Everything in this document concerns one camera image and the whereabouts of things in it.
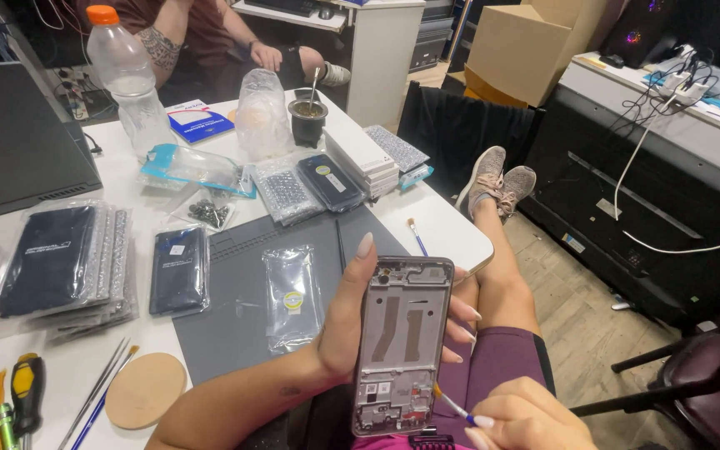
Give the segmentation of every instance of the sneaker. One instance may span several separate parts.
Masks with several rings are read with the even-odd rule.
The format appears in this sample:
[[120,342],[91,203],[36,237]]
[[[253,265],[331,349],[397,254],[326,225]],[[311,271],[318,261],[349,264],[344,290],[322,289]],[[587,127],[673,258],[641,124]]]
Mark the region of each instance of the sneaker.
[[352,73],[345,67],[335,66],[325,61],[326,71],[324,77],[321,78],[321,84],[324,86],[341,86],[347,84],[352,79]]
[[502,177],[502,186],[490,193],[496,200],[497,211],[502,219],[502,225],[515,215],[516,203],[524,200],[535,189],[535,171],[527,166],[518,166],[510,169]]
[[455,209],[460,210],[463,200],[468,197],[468,211],[471,211],[477,203],[480,194],[487,190],[496,190],[502,186],[502,167],[505,165],[505,149],[496,146],[485,150],[485,153],[477,158],[474,169],[471,171],[471,178],[468,184],[460,191],[455,202]]

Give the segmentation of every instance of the black chair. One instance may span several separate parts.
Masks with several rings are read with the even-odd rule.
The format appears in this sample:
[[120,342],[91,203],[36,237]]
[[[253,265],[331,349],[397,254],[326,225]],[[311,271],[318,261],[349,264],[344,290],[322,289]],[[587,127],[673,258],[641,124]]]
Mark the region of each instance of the black chair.
[[523,164],[544,114],[411,81],[397,136],[430,157],[435,172],[425,182],[448,200],[463,189],[477,158],[492,146],[507,150],[505,170]]
[[720,449],[720,332],[680,340],[612,365],[613,372],[670,357],[647,392],[571,408],[578,416],[653,409],[672,419],[697,448]]

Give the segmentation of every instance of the plastic water bottle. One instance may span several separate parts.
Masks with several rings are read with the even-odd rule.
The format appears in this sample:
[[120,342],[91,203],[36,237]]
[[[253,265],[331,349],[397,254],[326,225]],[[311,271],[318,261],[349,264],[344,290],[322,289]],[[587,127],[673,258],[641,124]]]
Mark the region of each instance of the plastic water bottle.
[[88,56],[96,76],[118,103],[118,118],[142,163],[154,146],[177,143],[155,90],[149,56],[135,36],[118,23],[112,6],[93,5],[86,12],[94,25]]

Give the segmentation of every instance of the woman's hand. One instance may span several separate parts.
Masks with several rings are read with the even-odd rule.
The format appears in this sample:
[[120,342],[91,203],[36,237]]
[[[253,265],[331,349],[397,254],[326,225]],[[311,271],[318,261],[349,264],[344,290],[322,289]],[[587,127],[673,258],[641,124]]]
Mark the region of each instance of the woman's hand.
[[[374,237],[368,233],[360,242],[355,258],[349,261],[343,272],[335,298],[327,308],[321,334],[311,343],[335,383],[350,383],[354,376],[362,331],[360,310],[363,295],[376,266],[377,248],[374,245]],[[460,280],[464,276],[465,271],[455,268],[455,280]],[[479,313],[474,308],[454,296],[449,305],[449,312],[456,319],[466,322],[479,318]],[[469,343],[475,340],[471,334],[451,320],[446,322],[446,334],[455,342]],[[458,363],[462,359],[444,347],[442,361]]]
[[279,64],[283,61],[283,53],[281,51],[274,47],[266,46],[260,41],[252,43],[251,48],[250,54],[255,64],[266,70],[279,72]]
[[500,384],[471,414],[490,424],[465,429],[477,450],[596,450],[588,427],[525,376]]

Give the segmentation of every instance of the keyboard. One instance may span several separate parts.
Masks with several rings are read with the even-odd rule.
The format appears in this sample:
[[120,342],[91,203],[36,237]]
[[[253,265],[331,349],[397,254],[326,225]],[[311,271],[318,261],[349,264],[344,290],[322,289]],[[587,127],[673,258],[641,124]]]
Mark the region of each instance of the keyboard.
[[319,7],[318,1],[315,0],[243,0],[243,2],[246,5],[302,17],[309,17]]

